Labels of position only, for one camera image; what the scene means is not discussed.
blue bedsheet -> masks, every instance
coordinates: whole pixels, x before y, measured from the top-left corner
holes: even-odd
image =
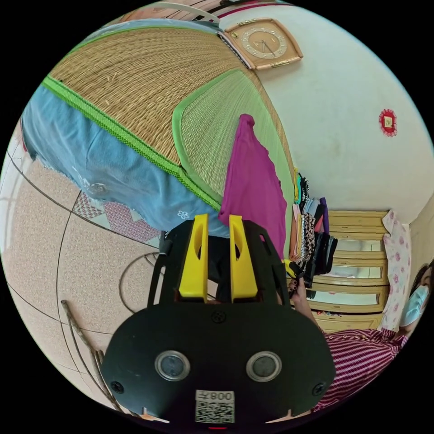
[[[152,227],[169,231],[185,219],[209,215],[209,234],[228,237],[217,211],[42,85],[22,115],[32,159],[64,174],[88,196],[136,210]]]

red decoration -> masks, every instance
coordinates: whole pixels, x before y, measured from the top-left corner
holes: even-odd
[[[378,118],[378,123],[380,124],[381,131],[383,131],[386,136],[396,136],[396,115],[393,110],[383,110]]]

cabinet drawer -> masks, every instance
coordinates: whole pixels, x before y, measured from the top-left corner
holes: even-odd
[[[334,258],[342,259],[385,259],[383,234],[360,234],[330,232],[338,240]]]
[[[389,286],[350,287],[315,283],[308,299],[311,309],[337,313],[381,313]]]
[[[386,233],[386,229],[382,226],[352,226],[349,224],[335,225],[330,222],[330,232],[349,232],[358,234],[382,234]]]
[[[384,229],[383,218],[388,211],[329,211],[329,223],[333,226],[370,226]]]
[[[382,313],[371,315],[325,315],[312,312],[318,325],[326,333],[333,333],[341,330],[367,330],[377,329],[383,318]]]
[[[349,286],[388,285],[386,259],[334,258],[331,272],[315,276],[315,283]]]

face mask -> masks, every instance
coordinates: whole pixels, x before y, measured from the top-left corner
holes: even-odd
[[[428,292],[429,291],[426,286],[419,286],[413,292],[404,307],[401,322],[399,324],[400,327],[408,326],[412,322],[419,319],[420,315],[422,315],[422,306],[428,297]]]

striped shirt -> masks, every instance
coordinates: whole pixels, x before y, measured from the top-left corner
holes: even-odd
[[[407,342],[391,330],[343,330],[324,334],[335,363],[336,376],[321,401],[322,410],[349,397],[374,380]]]

